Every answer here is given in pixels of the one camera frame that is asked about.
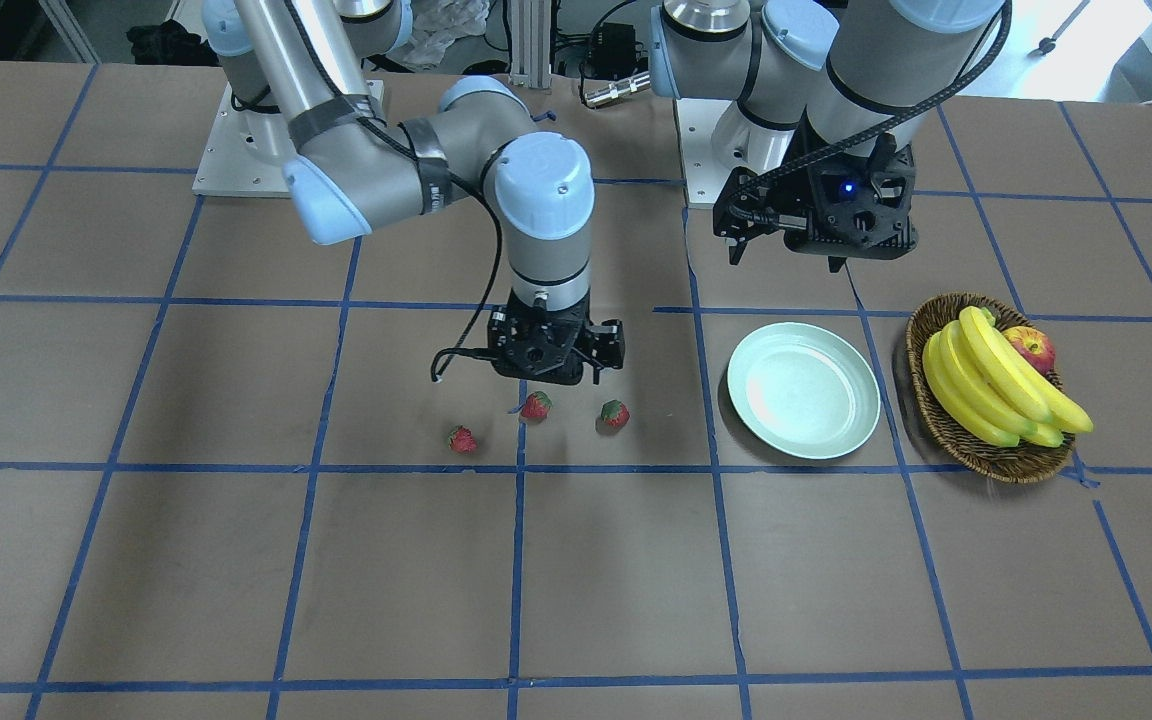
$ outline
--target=blue tape grid line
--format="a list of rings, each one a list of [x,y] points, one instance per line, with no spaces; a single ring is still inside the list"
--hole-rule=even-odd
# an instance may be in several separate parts
[[[1114,209],[1114,215],[1119,219],[1119,223],[1123,227],[1123,233],[1128,238],[1129,243],[1132,243],[1132,250],[1137,255],[1137,260],[1140,262],[1140,268],[1144,270],[1144,274],[1149,278],[1149,283],[1152,285],[1152,268],[1149,266],[1149,260],[1144,256],[1144,251],[1140,250],[1140,243],[1137,242],[1135,233],[1132,233],[1132,227],[1128,225],[1123,215],[1123,209],[1119,206],[1119,202],[1115,199],[1114,194],[1111,192],[1111,187],[1105,182],[1105,176],[1101,174],[1101,168],[1096,164],[1096,159],[1092,158],[1092,151],[1087,149],[1087,143],[1083,141],[1083,136],[1078,132],[1078,127],[1074,123],[1074,118],[1070,118],[1069,108],[1064,106],[1064,103],[1058,103],[1061,111],[1061,115],[1064,115],[1064,122],[1069,126],[1070,132],[1074,132],[1074,139],[1078,142],[1079,150],[1083,151],[1084,158],[1087,159],[1087,165],[1091,165],[1092,173],[1096,174],[1096,182],[1100,183],[1101,190],[1105,192],[1105,197],[1111,202],[1111,209]]]
[[[340,373],[340,356],[344,350],[344,338],[349,325],[349,297],[353,296],[353,280],[357,275],[358,253],[362,251],[362,237],[355,238],[353,250],[349,252],[349,272],[346,274],[344,293],[338,306],[340,314],[338,318],[338,346],[332,356],[332,376],[328,379],[328,387],[323,393],[323,407],[319,411],[319,429],[314,434],[314,454],[310,458],[310,477],[305,483],[305,509],[301,515],[301,532],[296,541],[296,560],[291,564],[291,584],[287,591],[287,609],[283,612],[283,629],[279,634],[278,655],[274,660],[274,685],[270,689],[270,703],[266,706],[265,717],[275,720],[278,717],[278,705],[282,692],[283,675],[287,673],[287,655],[291,651],[291,627],[296,623],[296,606],[301,597],[301,578],[305,575],[305,553],[310,544],[310,528],[314,523],[314,499],[317,487],[319,487],[319,473],[323,471],[323,446],[328,437],[328,420],[332,418],[332,401],[335,396],[335,382]]]
[[[93,65],[92,73],[88,76],[90,81],[96,73],[96,68],[99,65]],[[132,423],[132,410],[136,409],[137,397],[141,396],[141,388],[145,384],[145,374],[150,367],[150,361],[154,357],[154,349],[157,343],[159,343],[159,336],[162,331],[162,323],[168,313],[168,300],[175,291],[175,285],[180,278],[180,268],[184,266],[184,258],[189,252],[189,242],[194,237],[195,228],[198,225],[198,217],[202,214],[202,203],[204,199],[198,197],[194,204],[194,212],[189,215],[189,225],[185,227],[184,237],[180,241],[180,250],[177,251],[177,258],[175,258],[175,264],[172,266],[172,275],[168,278],[168,283],[166,285],[166,290],[162,291],[162,301],[159,304],[159,311],[154,318],[154,327],[150,329],[150,338],[145,343],[145,351],[141,355],[141,365],[136,370],[136,379],[132,379],[131,392],[128,393],[127,404],[123,406],[123,416],[119,420],[118,432],[114,434],[114,444],[109,447],[109,456],[105,461],[104,473],[101,473],[100,486],[97,486],[96,498],[92,500],[91,513],[88,514],[88,524],[83,529],[82,543],[78,546],[77,556],[74,558],[74,566],[69,573],[69,583],[65,588],[65,597],[60,601],[60,611],[56,612],[56,622],[52,626],[51,637],[47,641],[47,651],[41,657],[41,666],[38,667],[38,684],[44,684],[47,682],[51,675],[51,666],[56,660],[56,651],[60,647],[60,638],[65,635],[65,624],[69,620],[69,611],[73,608],[74,597],[78,591],[78,582],[82,579],[83,568],[88,561],[88,552],[91,550],[92,538],[96,535],[96,524],[100,520],[101,509],[105,506],[105,498],[109,493],[109,480],[114,477],[114,468],[118,462],[118,455],[123,449],[123,439],[127,437],[128,425]],[[35,720],[38,715],[38,706],[41,703],[41,691],[36,691],[29,697],[29,706],[26,708],[26,720]]]
[[[74,119],[78,118],[78,111],[82,109],[83,101],[88,98],[88,90],[91,90],[92,81],[96,79],[96,70],[100,69],[99,65],[92,65],[92,69],[88,70],[88,78],[83,82],[82,90],[78,91],[77,99],[74,99],[73,108],[69,109],[69,118],[65,119],[65,127],[60,129],[60,136],[56,138],[56,143],[51,147],[51,154],[47,156],[47,164],[41,172],[38,173],[38,182],[33,183],[33,190],[29,192],[29,199],[24,204],[24,209],[20,211],[20,218],[12,228],[12,234],[8,236],[3,245],[3,251],[0,252],[0,273],[3,272],[3,265],[8,262],[8,255],[12,253],[15,243],[20,237],[20,232],[24,228],[24,223],[29,219],[29,213],[33,210],[33,205],[38,202],[38,195],[41,192],[41,187],[47,182],[47,176],[50,175],[50,168],[56,162],[56,158],[60,156],[60,149],[65,146],[65,138],[69,137],[70,129],[74,128]]]
[[[963,190],[914,190],[914,195],[927,197],[982,197],[988,200],[1047,200],[1047,202],[1108,202],[1102,195],[1043,195],[1032,192],[978,192]],[[1112,197],[1126,204],[1152,205],[1152,197]]]
[[[308,465],[243,465],[238,462],[28,462],[0,460],[0,470],[29,470],[37,473],[99,473],[113,467],[115,473],[308,473]],[[708,473],[711,465],[524,465],[526,473]],[[1152,467],[1086,465],[1098,475],[1152,475]],[[515,473],[515,465],[319,465],[319,473]],[[901,465],[719,465],[723,475],[895,475]],[[910,475],[968,473],[957,464],[904,465]],[[1064,477],[1078,479],[1078,469],[1064,470]]]
[[[1123,560],[1123,552],[1119,551],[1119,541],[1114,538],[1114,530],[1111,529],[1111,518],[1105,514],[1105,506],[1101,505],[1100,500],[1092,501],[1092,506],[1096,507],[1096,516],[1101,521],[1101,530],[1105,532],[1105,539],[1111,544],[1111,553],[1114,553],[1114,564],[1119,568],[1119,575],[1123,577],[1126,591],[1128,591],[1128,597],[1132,600],[1135,614],[1137,614],[1137,619],[1140,621],[1140,630],[1144,632],[1144,639],[1149,643],[1149,652],[1152,653],[1152,628],[1149,626],[1149,616],[1144,612],[1139,594],[1135,591],[1132,575],[1128,573],[1128,564]]]
[[[1002,248],[998,245],[998,237],[993,234],[993,225],[990,223],[990,215],[984,211],[984,204],[980,202],[980,196],[975,190],[975,182],[972,182],[972,173],[968,172],[967,160],[963,159],[963,151],[958,149],[958,142],[955,141],[954,129],[950,128],[950,120],[945,115],[945,109],[940,105],[935,107],[937,115],[940,115],[941,127],[945,128],[945,135],[950,141],[950,150],[954,150],[954,159],[958,162],[958,169],[963,173],[963,181],[968,184],[968,191],[972,194],[972,203],[977,209],[977,214],[980,218],[980,223],[984,225],[984,234],[990,238],[990,247],[993,249],[993,256],[998,259],[998,268],[1002,271],[1002,279],[1007,282],[1007,291],[1011,294],[1011,303],[1024,313],[1025,306],[1021,305],[1020,293],[1016,291],[1016,283],[1011,280],[1011,273],[1007,270],[1007,260],[1002,256]]]
[[[851,285],[851,295],[856,298],[856,310],[861,313],[861,327],[865,331],[865,344],[869,348],[869,363],[874,367],[882,367],[882,357],[878,351],[878,343],[874,342],[873,328],[869,325],[869,314],[865,311],[864,301],[861,301],[861,290],[856,287],[851,278],[851,270],[846,268],[847,282]],[[937,561],[932,558],[932,543],[927,538],[927,525],[923,523],[923,509],[918,502],[918,491],[914,487],[914,476],[910,475],[909,465],[905,463],[905,450],[901,447],[900,432],[897,430],[896,411],[887,402],[887,381],[882,378],[882,372],[874,373],[878,381],[879,397],[882,399],[882,415],[887,419],[887,429],[892,437],[892,448],[896,452],[896,462],[900,468],[901,479],[905,484],[905,500],[909,502],[910,515],[914,516],[914,529],[918,532],[919,551],[923,553],[923,566],[927,569],[929,584],[932,588],[932,600],[935,602],[935,613],[941,621],[941,634],[945,635],[945,650],[950,659],[950,667],[954,670],[954,684],[958,691],[958,702],[963,706],[964,720],[973,720],[972,698],[968,697],[968,685],[963,675],[963,662],[958,659],[957,643],[954,641],[954,629],[950,626],[950,613],[945,605],[945,593],[941,591],[940,575],[937,574]]]
[[[687,207],[682,209],[682,242],[687,242]],[[714,514],[718,524],[718,550],[723,560],[723,586],[727,591],[727,616],[732,623],[732,652],[736,660],[736,684],[740,691],[741,717],[753,720],[749,697],[745,651],[740,642],[740,606],[736,601],[736,577],[732,569],[732,538],[727,533],[727,505],[723,500],[723,475],[718,461],[718,433],[714,423],[714,395],[708,387],[708,357],[705,355],[705,327],[700,313],[700,287],[691,264],[687,264],[687,282],[691,290],[691,320],[696,332],[696,355],[700,359],[700,397],[705,407],[705,437],[708,439],[708,472],[714,483]]]
[[[873,673],[750,674],[750,685],[819,685],[840,683],[934,683],[956,675],[968,680],[1015,679],[1147,679],[1152,665],[1091,665],[1060,667],[988,667],[979,670],[873,670]],[[309,679],[285,680],[280,692],[388,692],[388,691],[503,691],[511,685],[529,688],[646,688],[676,685],[730,687],[726,675],[614,675],[554,676],[553,679]],[[0,694],[250,694],[270,692],[271,680],[123,680],[123,682],[0,683]]]
[[[151,176],[192,176],[197,168],[141,168],[134,165],[31,165],[22,162],[0,162],[0,170],[28,170],[41,172],[50,169],[54,173],[136,173],[151,174]]]
[[[526,402],[526,381],[518,381],[518,406]],[[522,655],[522,539],[526,506],[526,423],[518,418],[518,449],[513,476],[513,566],[509,571],[509,692],[506,719],[518,719],[518,667]]]
[[[93,305],[157,305],[160,297],[143,295],[24,295],[3,293],[0,302],[71,302]],[[215,306],[339,306],[338,300],[270,300],[270,297],[172,297],[170,305]],[[473,310],[473,302],[419,302],[402,300],[351,300],[353,309],[372,310]],[[690,314],[690,306],[653,306],[658,314]],[[856,310],[843,306],[700,306],[702,314],[773,314],[773,316],[842,316],[859,318]],[[908,310],[867,310],[870,318],[909,318]],[[1032,313],[1033,320],[1044,323],[1144,323],[1152,324],[1149,314],[1046,314]]]

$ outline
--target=black tape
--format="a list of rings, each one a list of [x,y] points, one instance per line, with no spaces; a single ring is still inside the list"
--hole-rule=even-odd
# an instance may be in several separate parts
[[[438,213],[452,202],[452,172],[444,144],[425,118],[397,123],[407,132],[408,145],[416,154],[416,174],[420,177],[420,214]]]
[[[900,108],[900,106],[896,105],[884,105],[878,100],[870,100],[864,94],[859,94],[859,92],[848,88],[847,83],[838,76],[835,70],[833,70],[833,61],[829,56],[824,59],[824,70],[828,74],[829,82],[832,82],[833,86],[838,89],[838,94],[846,97],[847,101],[851,103],[851,105],[858,105],[861,108],[869,109],[870,113],[878,113],[879,115],[900,115],[902,113],[908,113],[908,111],[911,109]]]
[[[312,106],[287,123],[287,132],[291,143],[300,150],[306,142],[323,135],[329,129],[349,124],[357,119],[376,119],[376,100],[370,94],[343,94],[332,100]]]
[[[749,51],[749,69],[745,70],[745,85],[740,89],[740,96],[736,97],[737,103],[743,103],[749,100],[749,96],[755,93],[755,82],[758,82],[758,65],[763,60],[763,13],[761,10],[755,10],[753,15],[750,15],[750,51]]]

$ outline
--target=cable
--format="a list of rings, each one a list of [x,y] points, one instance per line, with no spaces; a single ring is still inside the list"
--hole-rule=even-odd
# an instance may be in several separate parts
[[[975,45],[972,46],[972,51],[970,51],[970,53],[968,53],[967,59],[963,60],[963,67],[958,68],[958,73],[956,74],[956,76],[954,76],[954,79],[963,77],[963,73],[967,71],[968,65],[972,63],[972,58],[975,58],[975,54],[978,53],[978,51],[980,50],[980,46],[984,45],[984,38],[990,37],[990,33],[993,32],[993,26],[995,26],[998,24],[998,20],[999,18],[1000,18],[1000,14],[998,14],[998,13],[995,15],[993,15],[992,18],[990,18],[990,22],[986,24],[986,26],[984,26],[984,32],[982,32],[980,37],[978,37],[977,41],[975,41]]]
[[[593,47],[594,37],[598,36],[598,28],[602,26],[602,23],[607,22],[607,18],[612,17],[612,13],[620,10],[623,6],[635,3],[635,1],[636,0],[622,0],[621,3],[613,5],[612,9],[604,13],[602,17],[598,18],[598,22],[594,23],[593,29],[590,29],[589,31],[589,40],[585,41],[585,58],[582,59],[579,65],[576,67],[577,73],[579,73],[579,88],[577,88],[577,91],[579,91],[579,104],[586,106],[586,108],[590,108],[590,106],[589,101],[585,100],[585,63],[589,63],[590,50]]]
[[[495,9],[497,1],[498,0],[492,0],[492,5],[488,6],[488,17],[492,17],[492,10]],[[509,53],[509,47],[508,47],[508,45],[509,45],[509,20],[506,17],[505,13],[506,13],[506,8],[500,8],[500,17],[503,18],[503,41],[506,41],[507,47],[498,47],[495,45],[492,45],[492,41],[488,40],[488,31],[486,31],[486,28],[483,28],[483,41],[484,41],[484,44],[486,46],[488,46],[491,50],[497,51],[497,53]]]
[[[751,179],[749,187],[770,187],[771,183],[787,176],[787,174],[806,168],[809,165],[819,162],[820,160],[833,158],[833,156],[838,156],[840,152],[846,151],[849,147],[859,145],[862,142],[872,141],[879,135],[882,135],[882,132],[889,131],[893,127],[909,122],[909,120],[918,118],[925,113],[925,111],[935,108],[937,105],[950,99],[950,97],[955,96],[960,90],[963,90],[963,88],[972,85],[973,79],[980,77],[980,73],[984,73],[990,65],[993,65],[993,60],[996,59],[998,53],[1001,53],[1002,46],[1007,41],[1007,33],[1011,31],[1011,0],[1005,0],[1002,8],[998,9],[998,17],[1001,18],[1000,24],[998,24],[998,36],[993,38],[993,44],[990,45],[990,50],[986,51],[986,54],[980,58],[979,63],[968,70],[964,76],[955,78],[950,85],[941,88],[941,90],[937,91],[935,94],[932,94],[922,103],[914,105],[912,108],[904,111],[904,113],[892,115],[892,118],[887,118],[877,126],[863,129],[863,131],[856,132],[850,137],[844,137],[839,142],[833,142],[831,145],[808,152],[808,154],[799,156],[799,158],[795,158],[794,160],[790,160],[790,162],[781,165],[781,167],[772,168],[771,170],[760,174],[760,176]]]
[[[291,22],[296,24],[296,31],[301,36],[302,44],[305,45],[305,51],[310,55],[311,63],[314,65],[314,69],[317,70],[317,73],[319,73],[319,77],[323,79],[324,83],[326,83],[326,86],[328,86],[328,90],[332,92],[334,97],[343,97],[344,92],[340,91],[340,86],[338,85],[338,83],[335,83],[332,76],[329,76],[328,70],[326,70],[326,68],[323,67],[323,60],[319,58],[319,53],[317,53],[317,50],[314,50],[314,43],[310,40],[310,33],[306,32],[305,24],[301,22],[301,15],[296,13],[296,5],[293,5],[291,0],[283,0],[283,5],[287,6],[287,12],[289,15],[291,15]],[[404,147],[402,143],[394,141],[394,138],[391,137],[388,132],[384,131],[379,127],[376,127],[376,124],[372,123],[371,118],[358,118],[358,124],[362,126],[362,128],[366,129],[367,132],[371,132],[371,135],[374,135],[377,138],[379,138],[380,142],[384,142],[385,145],[388,145],[394,151],[396,151],[400,156],[407,158],[408,160],[411,160],[412,164],[419,162],[419,160],[417,160],[416,158],[415,152],[412,152],[410,147]],[[465,328],[461,332],[461,338],[457,338],[455,346],[449,348],[444,348],[444,350],[440,350],[434,356],[434,364],[438,364],[439,357],[444,356],[447,357],[447,359],[444,361],[442,367],[438,369],[435,372],[433,366],[431,366],[430,378],[433,379],[434,382],[438,382],[439,378],[442,377],[445,372],[447,372],[447,366],[452,364],[452,357],[457,355],[468,355],[468,353],[470,353],[465,351],[465,348],[463,348],[462,346],[465,344],[467,338],[470,338],[470,333],[473,331],[475,324],[479,321],[479,316],[483,314],[483,309],[486,306],[486,304],[488,304],[488,297],[492,296],[492,288],[495,287],[497,274],[499,274],[500,270],[500,256],[505,253],[505,234],[502,229],[500,229],[500,218],[497,217],[495,211],[492,209],[492,206],[488,205],[488,202],[485,199],[485,197],[483,197],[483,194],[475,190],[473,185],[467,183],[465,180],[462,179],[461,176],[457,176],[456,173],[448,170],[447,174],[452,183],[456,184],[456,187],[460,187],[461,190],[465,191],[468,196],[479,202],[479,205],[483,205],[484,210],[488,211],[488,218],[492,218],[492,225],[493,228],[495,229],[495,236],[497,236],[495,258],[492,260],[492,273],[488,274],[488,283],[483,290],[483,297],[479,298],[479,304],[477,304],[477,306],[475,308],[473,314],[470,316],[470,323],[467,323]]]
[[[500,22],[503,24],[503,53],[513,61],[513,28],[509,26],[509,0],[500,0]]]

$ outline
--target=banana bunch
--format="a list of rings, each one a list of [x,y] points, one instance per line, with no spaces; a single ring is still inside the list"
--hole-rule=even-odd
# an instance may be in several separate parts
[[[945,411],[992,446],[1024,439],[1060,447],[1061,430],[1092,432],[1082,407],[1030,366],[979,306],[964,306],[923,346],[923,374]]]

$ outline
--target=apple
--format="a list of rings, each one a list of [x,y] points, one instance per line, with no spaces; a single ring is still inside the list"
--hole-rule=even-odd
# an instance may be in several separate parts
[[[1016,325],[1014,328],[1002,331],[1002,338],[1007,338],[1007,342],[1016,348],[1016,353],[1020,353],[1020,356],[1039,373],[1046,376],[1052,366],[1056,365],[1056,348],[1052,347],[1049,338],[1038,328]]]

